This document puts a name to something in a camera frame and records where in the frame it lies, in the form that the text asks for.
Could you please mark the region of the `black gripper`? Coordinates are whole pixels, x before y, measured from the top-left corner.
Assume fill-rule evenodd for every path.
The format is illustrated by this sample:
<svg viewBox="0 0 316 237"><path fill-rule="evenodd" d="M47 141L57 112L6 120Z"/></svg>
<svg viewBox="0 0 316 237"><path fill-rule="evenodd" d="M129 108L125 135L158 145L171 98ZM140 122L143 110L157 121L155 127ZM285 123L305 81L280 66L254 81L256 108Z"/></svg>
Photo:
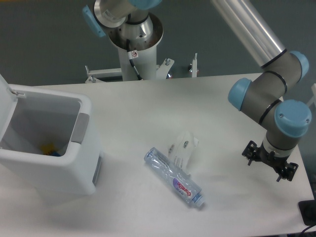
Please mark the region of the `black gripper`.
<svg viewBox="0 0 316 237"><path fill-rule="evenodd" d="M257 144L252 140L247 144L242 152L242 156L247 158L248 166L250 166L253 161L260 161L273 168L278 174L277 182L281 179L291 182L298 169L298 164L292 162L287 163L288 157L277 157L274 151L268 152L264 148L264 145L258 148Z"/></svg>

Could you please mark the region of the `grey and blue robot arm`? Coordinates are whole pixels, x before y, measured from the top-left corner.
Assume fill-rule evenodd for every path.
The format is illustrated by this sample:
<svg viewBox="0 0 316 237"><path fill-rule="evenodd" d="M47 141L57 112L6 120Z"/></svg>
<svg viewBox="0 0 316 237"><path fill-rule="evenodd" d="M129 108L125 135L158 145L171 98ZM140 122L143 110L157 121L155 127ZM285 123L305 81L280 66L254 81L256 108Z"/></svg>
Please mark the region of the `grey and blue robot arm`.
<svg viewBox="0 0 316 237"><path fill-rule="evenodd" d="M157 0L95 0L82 9L83 17L98 37L109 37L121 52L124 80L165 79L156 56L136 59L134 52L154 49L163 35L161 22L150 13ZM263 73L256 79L239 79L228 101L266 129L260 146L250 141L243 151L249 162L260 161L291 181L298 168L287 159L308 130L309 107L281 97L309 70L309 62L298 51L287 51L248 0L214 0L214 7L246 47Z"/></svg>

